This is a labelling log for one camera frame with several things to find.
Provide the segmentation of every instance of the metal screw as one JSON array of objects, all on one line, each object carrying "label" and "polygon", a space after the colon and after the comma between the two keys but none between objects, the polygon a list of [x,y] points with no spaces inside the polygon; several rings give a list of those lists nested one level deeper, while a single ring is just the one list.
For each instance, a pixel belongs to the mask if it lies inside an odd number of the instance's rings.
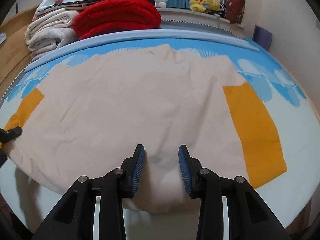
[{"label": "metal screw", "polygon": [[206,168],[202,168],[202,169],[200,169],[200,173],[201,173],[202,175],[207,175],[207,174],[209,173],[209,170],[206,169]]},{"label": "metal screw", "polygon": [[244,177],[238,176],[238,177],[236,177],[236,181],[239,183],[244,183],[245,179],[244,179]]},{"label": "metal screw", "polygon": [[124,170],[122,168],[116,168],[115,169],[115,174],[120,175],[124,172]]},{"label": "metal screw", "polygon": [[87,181],[87,177],[86,177],[86,176],[80,176],[80,177],[78,178],[78,181],[79,181],[80,183],[84,183],[84,182]]}]

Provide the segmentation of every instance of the red blanket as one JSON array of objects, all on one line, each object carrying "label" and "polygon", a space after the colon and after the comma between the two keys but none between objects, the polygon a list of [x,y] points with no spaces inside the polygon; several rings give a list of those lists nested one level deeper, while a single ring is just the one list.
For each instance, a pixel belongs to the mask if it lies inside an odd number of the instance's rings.
[{"label": "red blanket", "polygon": [[81,12],[74,22],[79,40],[105,33],[159,27],[161,16],[147,0],[105,0]]}]

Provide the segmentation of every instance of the white wall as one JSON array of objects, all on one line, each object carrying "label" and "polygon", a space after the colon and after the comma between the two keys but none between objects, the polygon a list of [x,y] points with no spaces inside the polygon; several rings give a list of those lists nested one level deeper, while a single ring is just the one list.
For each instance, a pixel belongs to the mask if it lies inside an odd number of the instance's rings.
[{"label": "white wall", "polygon": [[245,0],[244,16],[242,24],[244,33],[249,38],[252,37],[254,26],[259,22],[263,0]]},{"label": "white wall", "polygon": [[269,52],[320,112],[320,30],[305,0],[263,0],[258,25],[273,33]]},{"label": "white wall", "polygon": [[16,14],[16,3],[12,5],[10,11],[7,13],[7,16],[4,18],[1,25],[3,25],[6,22],[6,20],[10,19],[15,14]]}]

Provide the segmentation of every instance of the wrinkled fabric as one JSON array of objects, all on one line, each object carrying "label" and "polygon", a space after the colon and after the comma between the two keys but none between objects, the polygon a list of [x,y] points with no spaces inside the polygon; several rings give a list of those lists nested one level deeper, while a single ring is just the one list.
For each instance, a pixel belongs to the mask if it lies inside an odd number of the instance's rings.
[{"label": "wrinkled fabric", "polygon": [[[79,176],[102,177],[120,167],[137,144],[144,145],[146,158],[138,192],[124,200],[132,209],[169,212],[198,204],[184,189],[181,144],[219,176],[250,180],[247,170],[252,167],[246,166],[229,107],[237,98],[233,87],[253,90],[227,56],[201,58],[162,45],[94,55],[69,66],[76,57],[64,59],[36,86],[44,97],[23,134],[4,147],[34,180],[63,194]],[[256,108],[247,109],[247,115],[255,115]],[[248,139],[242,137],[244,142],[266,142]],[[282,157],[282,152],[275,154]],[[253,164],[255,169],[263,165]]]}]

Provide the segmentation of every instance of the brown plush toy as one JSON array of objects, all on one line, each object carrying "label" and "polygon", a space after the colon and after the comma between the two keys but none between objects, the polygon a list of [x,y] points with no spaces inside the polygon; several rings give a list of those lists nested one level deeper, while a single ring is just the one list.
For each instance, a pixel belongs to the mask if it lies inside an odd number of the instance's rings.
[{"label": "brown plush toy", "polygon": [[244,0],[228,0],[226,10],[225,19],[229,20],[230,23],[241,23],[244,13]]}]

